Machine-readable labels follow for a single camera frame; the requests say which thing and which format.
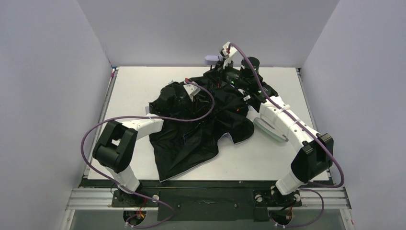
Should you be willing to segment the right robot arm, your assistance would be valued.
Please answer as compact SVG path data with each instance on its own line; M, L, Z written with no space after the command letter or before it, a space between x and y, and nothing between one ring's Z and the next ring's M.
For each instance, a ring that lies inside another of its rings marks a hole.
M259 74L259 60L248 57L240 68L229 59L220 60L203 74L216 88L232 86L243 93L248 104L259 114L255 123L263 129L275 128L281 138L296 151L287 174L271 187L286 196L308 183L326 185L333 165L333 138L320 134L296 115L277 91Z

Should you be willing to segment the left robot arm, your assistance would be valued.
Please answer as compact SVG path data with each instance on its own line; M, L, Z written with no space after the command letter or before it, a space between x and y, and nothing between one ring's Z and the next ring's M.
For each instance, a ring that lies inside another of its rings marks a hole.
M127 194L136 192L140 181L136 178L130 163L137 140L162 130L162 116L147 114L133 120L106 123L92 152L92 157L105 167L119 189Z

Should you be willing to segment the lavender folding umbrella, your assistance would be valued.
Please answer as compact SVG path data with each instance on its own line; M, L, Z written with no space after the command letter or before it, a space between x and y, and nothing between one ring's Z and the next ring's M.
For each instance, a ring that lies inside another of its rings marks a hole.
M216 88L203 75L190 81L210 94L200 91L190 106L180 110L159 111L157 99L149 103L151 114L168 117L161 131L149 135L161 182L215 158L223 135L229 134L237 144L251 138L255 130L239 90Z

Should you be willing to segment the mint green umbrella case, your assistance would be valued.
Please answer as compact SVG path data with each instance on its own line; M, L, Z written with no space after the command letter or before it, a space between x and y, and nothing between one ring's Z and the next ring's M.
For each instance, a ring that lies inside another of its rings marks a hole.
M277 128L274 126L270 125L268 122L266 122L264 119L260 117L256 117L253 120L254 125L259 127L262 131L267 133L269 136L271 136L273 139L275 139L278 142L288 142L288 138Z

